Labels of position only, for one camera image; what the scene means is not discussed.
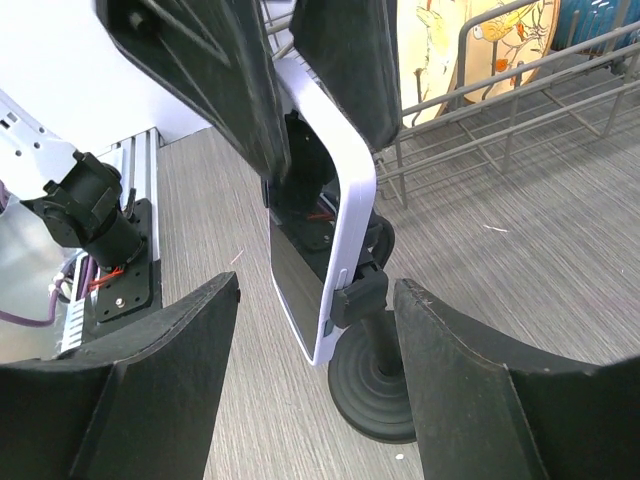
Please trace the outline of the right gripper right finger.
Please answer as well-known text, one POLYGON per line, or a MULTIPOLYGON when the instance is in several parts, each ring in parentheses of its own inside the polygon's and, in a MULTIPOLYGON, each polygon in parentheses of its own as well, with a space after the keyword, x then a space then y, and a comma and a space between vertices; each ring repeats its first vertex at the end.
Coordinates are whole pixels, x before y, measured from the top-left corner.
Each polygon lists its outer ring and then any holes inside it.
POLYGON ((428 479, 635 479, 639 361, 516 340, 400 279, 394 307, 428 479))

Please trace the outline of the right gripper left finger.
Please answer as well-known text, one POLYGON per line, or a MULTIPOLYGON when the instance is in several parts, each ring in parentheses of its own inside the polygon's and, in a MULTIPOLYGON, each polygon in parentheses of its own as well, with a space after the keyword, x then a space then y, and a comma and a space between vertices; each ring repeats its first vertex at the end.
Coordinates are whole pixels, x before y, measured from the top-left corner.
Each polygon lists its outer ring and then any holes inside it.
POLYGON ((1 368, 5 479, 200 479, 240 302, 224 272, 54 360, 1 368))

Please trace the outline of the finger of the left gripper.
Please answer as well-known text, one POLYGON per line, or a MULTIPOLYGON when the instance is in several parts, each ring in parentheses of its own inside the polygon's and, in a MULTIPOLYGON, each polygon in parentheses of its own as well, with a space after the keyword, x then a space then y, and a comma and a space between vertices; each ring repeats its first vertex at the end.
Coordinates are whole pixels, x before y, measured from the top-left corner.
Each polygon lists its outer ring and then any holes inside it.
POLYGON ((396 1, 308 0, 295 4, 294 47, 373 150, 400 130, 396 1))
POLYGON ((256 1, 98 1, 119 52, 214 126, 264 179, 281 180, 289 142, 256 1))

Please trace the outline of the black phone stand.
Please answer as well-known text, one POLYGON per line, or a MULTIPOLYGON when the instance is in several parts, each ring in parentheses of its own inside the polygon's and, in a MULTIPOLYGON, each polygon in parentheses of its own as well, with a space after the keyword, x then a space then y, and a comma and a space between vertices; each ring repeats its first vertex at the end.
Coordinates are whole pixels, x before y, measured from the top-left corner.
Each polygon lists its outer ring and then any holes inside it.
POLYGON ((329 362, 328 386, 338 412, 360 434, 408 444, 416 432, 384 271, 394 246, 393 226, 373 212, 354 279, 333 295, 331 318, 344 332, 329 362))

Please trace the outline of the phone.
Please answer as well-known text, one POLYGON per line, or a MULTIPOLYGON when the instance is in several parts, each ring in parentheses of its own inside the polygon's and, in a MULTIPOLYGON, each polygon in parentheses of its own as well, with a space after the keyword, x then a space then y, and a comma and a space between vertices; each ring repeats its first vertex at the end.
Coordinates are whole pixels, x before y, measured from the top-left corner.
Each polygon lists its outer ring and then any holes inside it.
POLYGON ((268 186, 271 278, 299 347, 327 363, 342 333, 336 292, 354 280, 376 193, 367 144, 295 60, 276 62, 291 166, 268 186))

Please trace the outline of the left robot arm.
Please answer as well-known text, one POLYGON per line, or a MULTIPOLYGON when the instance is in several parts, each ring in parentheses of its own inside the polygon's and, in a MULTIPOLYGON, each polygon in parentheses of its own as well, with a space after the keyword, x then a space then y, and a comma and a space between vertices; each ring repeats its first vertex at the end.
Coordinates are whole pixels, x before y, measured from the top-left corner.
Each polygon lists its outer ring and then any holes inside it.
MULTIPOLYGON (((274 205, 307 212, 336 169, 332 152, 300 153, 281 110, 282 61, 274 59, 256 1, 100 1, 97 16, 118 51, 214 126, 266 183, 274 205)), ((393 1, 299 1, 290 30, 301 69, 372 150, 401 123, 397 5, 393 1)), ((93 154, 60 155, 22 204, 61 246, 113 269, 130 264, 142 239, 125 217, 119 173, 93 154)))

